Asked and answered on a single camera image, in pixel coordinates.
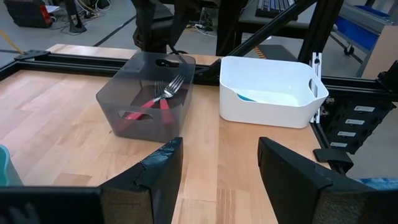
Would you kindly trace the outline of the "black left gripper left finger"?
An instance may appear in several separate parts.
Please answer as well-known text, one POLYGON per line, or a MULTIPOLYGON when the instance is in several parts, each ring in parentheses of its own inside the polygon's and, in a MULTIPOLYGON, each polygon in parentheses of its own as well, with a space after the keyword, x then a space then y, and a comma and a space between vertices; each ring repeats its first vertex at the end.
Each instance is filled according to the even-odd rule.
POLYGON ((182 165, 183 138, 177 137, 101 184, 104 223, 171 224, 182 165))

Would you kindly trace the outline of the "red handled fork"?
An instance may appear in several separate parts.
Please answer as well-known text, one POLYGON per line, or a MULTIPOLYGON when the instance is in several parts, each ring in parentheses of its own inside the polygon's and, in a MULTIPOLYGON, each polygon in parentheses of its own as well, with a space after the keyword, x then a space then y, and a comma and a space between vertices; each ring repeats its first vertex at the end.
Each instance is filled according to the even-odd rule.
POLYGON ((128 120, 138 120, 140 119, 143 115, 146 109, 152 108, 156 103, 159 104, 159 100, 161 98, 165 98, 168 100, 169 98, 172 98, 179 90, 179 88, 182 86, 184 81, 183 75, 177 75, 167 86, 164 86, 164 92, 159 96, 149 100, 148 102, 144 103, 140 107, 140 111, 138 112, 128 112, 125 115, 125 118, 128 120))
MULTIPOLYGON (((156 81, 154 83, 154 95, 159 97, 164 92, 163 81, 156 81)), ((164 124, 170 125, 173 122, 173 117, 170 112, 170 106, 165 98, 159 100, 159 108, 162 110, 162 120, 164 124)))

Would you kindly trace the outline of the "grey translucent plastic bin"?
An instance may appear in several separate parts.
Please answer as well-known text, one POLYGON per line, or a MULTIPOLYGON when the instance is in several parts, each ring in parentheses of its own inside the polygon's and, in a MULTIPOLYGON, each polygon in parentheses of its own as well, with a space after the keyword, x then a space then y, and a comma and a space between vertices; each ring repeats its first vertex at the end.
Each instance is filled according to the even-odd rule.
POLYGON ((179 136, 192 99, 195 65, 195 59, 187 55, 149 52, 133 55, 96 95, 113 133, 157 142, 168 142, 179 136), (163 81, 167 86, 177 75, 183 75, 184 81, 178 92, 167 100, 172 124, 164 124, 158 103, 146 109, 138 120, 125 118, 126 113, 140 111, 144 103, 155 98, 156 81, 163 81))

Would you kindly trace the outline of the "white plastic bin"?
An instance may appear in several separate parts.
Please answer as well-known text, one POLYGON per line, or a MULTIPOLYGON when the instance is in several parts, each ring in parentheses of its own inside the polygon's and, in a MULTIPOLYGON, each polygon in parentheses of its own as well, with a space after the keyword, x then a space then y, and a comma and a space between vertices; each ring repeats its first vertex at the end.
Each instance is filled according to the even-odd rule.
POLYGON ((220 116, 228 121, 302 129, 329 95, 313 68, 301 62, 224 57, 220 116), (311 90, 318 87, 318 96, 311 90), (256 102, 243 101, 237 93, 256 102))

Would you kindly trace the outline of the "black plate silver labels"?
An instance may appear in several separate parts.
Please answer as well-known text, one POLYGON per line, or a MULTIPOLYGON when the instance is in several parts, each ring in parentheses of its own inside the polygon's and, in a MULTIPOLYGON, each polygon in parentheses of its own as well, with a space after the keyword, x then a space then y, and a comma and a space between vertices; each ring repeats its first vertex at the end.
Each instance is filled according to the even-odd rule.
POLYGON ((336 99, 323 104, 320 125, 332 148, 355 154, 395 108, 390 101, 336 99))

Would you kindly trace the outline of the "black hazard striped platform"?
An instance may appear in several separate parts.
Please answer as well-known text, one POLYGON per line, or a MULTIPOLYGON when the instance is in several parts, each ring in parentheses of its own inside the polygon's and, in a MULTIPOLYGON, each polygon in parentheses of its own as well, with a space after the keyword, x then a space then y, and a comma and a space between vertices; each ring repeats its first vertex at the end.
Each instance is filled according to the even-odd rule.
POLYGON ((282 45, 258 45, 246 57, 294 62, 297 58, 282 45))

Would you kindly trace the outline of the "teal plastic bin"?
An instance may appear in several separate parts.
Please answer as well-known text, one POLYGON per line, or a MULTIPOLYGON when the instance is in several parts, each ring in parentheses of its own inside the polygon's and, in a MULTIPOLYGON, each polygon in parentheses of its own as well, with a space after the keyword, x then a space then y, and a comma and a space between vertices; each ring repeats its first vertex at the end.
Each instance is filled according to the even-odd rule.
POLYGON ((0 187, 22 185, 21 178, 11 161, 8 148, 0 144, 0 187))

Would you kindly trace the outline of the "brown cardboard box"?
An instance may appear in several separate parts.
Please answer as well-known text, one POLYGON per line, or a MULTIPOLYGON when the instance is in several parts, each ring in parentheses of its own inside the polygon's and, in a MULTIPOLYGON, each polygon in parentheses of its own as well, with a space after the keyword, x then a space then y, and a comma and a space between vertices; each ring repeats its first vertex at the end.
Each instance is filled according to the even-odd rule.
POLYGON ((373 48, 362 78, 374 80, 398 60, 398 26, 385 26, 373 48))

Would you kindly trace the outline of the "blue storage cabinet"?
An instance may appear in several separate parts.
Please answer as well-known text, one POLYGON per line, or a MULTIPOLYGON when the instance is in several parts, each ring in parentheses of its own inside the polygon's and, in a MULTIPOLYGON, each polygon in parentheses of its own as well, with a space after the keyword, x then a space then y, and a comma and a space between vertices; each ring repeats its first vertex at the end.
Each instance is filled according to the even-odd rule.
POLYGON ((335 22, 337 33, 365 52, 373 49, 384 26, 393 25, 390 15, 368 6, 344 3, 335 22))

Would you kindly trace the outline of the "black stand base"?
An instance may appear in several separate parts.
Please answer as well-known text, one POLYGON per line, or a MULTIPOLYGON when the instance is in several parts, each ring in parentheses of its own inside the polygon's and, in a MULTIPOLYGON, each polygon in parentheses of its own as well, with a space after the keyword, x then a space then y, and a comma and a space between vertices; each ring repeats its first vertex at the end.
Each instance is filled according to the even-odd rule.
POLYGON ((86 27, 83 25, 79 13, 76 8, 75 0, 64 0, 65 9, 67 11, 67 17, 69 21, 69 32, 79 34, 86 31, 86 27))

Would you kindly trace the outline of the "grey desk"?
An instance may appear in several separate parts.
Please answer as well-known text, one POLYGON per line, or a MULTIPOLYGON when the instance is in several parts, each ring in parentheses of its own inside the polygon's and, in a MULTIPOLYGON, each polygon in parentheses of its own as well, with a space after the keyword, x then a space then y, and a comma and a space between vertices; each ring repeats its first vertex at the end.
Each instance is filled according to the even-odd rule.
MULTIPOLYGON (((258 0, 254 0, 254 2, 251 3, 250 6, 248 6, 241 14, 238 22, 238 30, 241 32, 253 34, 272 21, 272 18, 255 16, 257 4, 258 0)), ((298 15, 297 20, 290 21, 283 28, 273 33, 273 36, 304 39, 315 11, 315 7, 316 3, 312 4, 309 8, 298 15)))

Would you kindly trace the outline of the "black keyboard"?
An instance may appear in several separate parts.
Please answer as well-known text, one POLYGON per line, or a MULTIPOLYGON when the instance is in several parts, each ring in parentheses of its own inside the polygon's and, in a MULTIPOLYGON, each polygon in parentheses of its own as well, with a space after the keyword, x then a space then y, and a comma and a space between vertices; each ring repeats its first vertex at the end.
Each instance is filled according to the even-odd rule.
POLYGON ((297 0, 258 0, 255 16, 274 18, 296 2, 297 0))

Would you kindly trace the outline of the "black equipment case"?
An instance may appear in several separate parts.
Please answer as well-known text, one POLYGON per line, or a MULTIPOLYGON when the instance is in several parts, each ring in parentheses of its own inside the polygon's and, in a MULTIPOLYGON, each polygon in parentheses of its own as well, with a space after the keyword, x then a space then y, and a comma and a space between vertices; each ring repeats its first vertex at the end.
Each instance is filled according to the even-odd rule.
POLYGON ((3 3, 19 27, 49 28, 53 24, 42 0, 3 0, 3 3))

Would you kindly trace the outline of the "silver slotted bracket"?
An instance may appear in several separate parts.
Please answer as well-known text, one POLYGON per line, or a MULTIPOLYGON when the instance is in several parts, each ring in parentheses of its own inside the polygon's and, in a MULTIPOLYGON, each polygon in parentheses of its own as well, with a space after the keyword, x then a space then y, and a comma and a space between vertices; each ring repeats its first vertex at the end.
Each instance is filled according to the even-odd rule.
MULTIPOLYGON (((310 62, 310 65, 313 68, 315 75, 318 78, 321 78, 321 76, 322 76, 322 54, 317 53, 317 52, 312 53, 312 60, 310 62)), ((314 96, 317 97, 318 96, 318 87, 314 81, 311 81, 310 88, 311 88, 314 96)), ((313 118, 311 119, 311 122, 313 124, 317 124, 320 122, 320 108, 317 109, 316 113, 314 114, 313 118)))

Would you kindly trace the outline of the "black aluminium table frame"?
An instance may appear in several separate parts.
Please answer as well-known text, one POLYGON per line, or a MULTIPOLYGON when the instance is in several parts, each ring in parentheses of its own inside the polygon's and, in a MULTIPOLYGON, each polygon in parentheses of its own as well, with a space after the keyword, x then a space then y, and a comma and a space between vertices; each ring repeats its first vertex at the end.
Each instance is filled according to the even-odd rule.
MULTIPOLYGON (((273 18, 270 23, 255 32, 248 40, 236 46, 229 52, 229 55, 243 56, 248 53, 314 3, 316 3, 315 11, 298 56, 299 62, 310 64, 312 53, 322 52, 326 44, 326 37, 332 30, 332 25, 343 6, 344 0, 298 0, 294 5, 273 18)), ((125 60, 105 57, 65 55, 49 51, 30 50, 15 57, 13 62, 0 67, 0 82, 19 70, 112 77, 125 63, 125 60)), ((388 71, 381 72, 375 80, 325 76, 322 77, 322 82, 331 93, 332 102, 336 99, 361 99, 398 103, 398 61, 394 62, 388 71)), ((331 168, 339 173, 347 173, 353 166, 353 162, 349 158, 350 153, 330 146, 320 122, 312 124, 312 128, 321 145, 319 149, 313 152, 316 160, 329 163, 331 168)))

